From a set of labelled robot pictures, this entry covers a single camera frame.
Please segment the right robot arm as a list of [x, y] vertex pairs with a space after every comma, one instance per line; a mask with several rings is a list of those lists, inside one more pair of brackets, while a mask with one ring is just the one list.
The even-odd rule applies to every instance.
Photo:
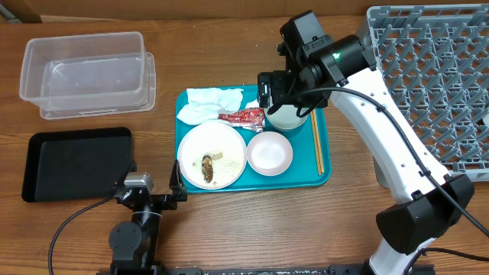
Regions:
[[410, 127], [383, 81], [373, 54], [356, 35], [334, 40], [306, 11], [281, 29], [284, 70], [260, 73], [259, 106], [274, 114], [288, 105], [304, 117], [333, 104], [353, 124], [394, 199], [379, 212], [382, 235], [364, 274], [412, 274], [422, 254], [461, 217], [474, 195], [465, 175], [453, 176]]

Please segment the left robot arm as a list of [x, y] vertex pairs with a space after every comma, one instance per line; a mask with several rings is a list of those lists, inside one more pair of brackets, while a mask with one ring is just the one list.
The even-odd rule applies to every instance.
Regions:
[[129, 222], [118, 223], [108, 237], [112, 249], [111, 274], [164, 274], [164, 267], [155, 260], [162, 212], [177, 209], [188, 193], [180, 164], [175, 161], [170, 175], [170, 194], [154, 195], [149, 173], [138, 173], [136, 163], [130, 164], [112, 188], [114, 199], [132, 211]]

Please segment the small white napkin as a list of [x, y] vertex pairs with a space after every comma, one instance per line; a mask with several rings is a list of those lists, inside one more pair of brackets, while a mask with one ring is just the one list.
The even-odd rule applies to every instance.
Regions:
[[257, 99], [255, 99], [254, 101], [252, 102], [248, 102], [246, 105], [245, 105], [245, 108], [258, 108], [259, 107], [259, 103], [257, 101]]

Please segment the red snack wrapper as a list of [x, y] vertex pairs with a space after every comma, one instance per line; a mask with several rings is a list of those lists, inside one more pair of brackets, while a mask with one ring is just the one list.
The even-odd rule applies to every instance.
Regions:
[[219, 114], [218, 120], [233, 128], [253, 132], [262, 132], [265, 128], [265, 114], [262, 108], [246, 108], [232, 114]]

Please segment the large white napkin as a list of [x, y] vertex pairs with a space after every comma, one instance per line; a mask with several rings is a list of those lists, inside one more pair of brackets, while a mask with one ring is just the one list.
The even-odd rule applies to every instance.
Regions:
[[176, 117], [187, 125], [200, 125], [219, 119], [220, 114], [233, 114], [240, 109], [243, 89], [187, 89], [188, 103]]

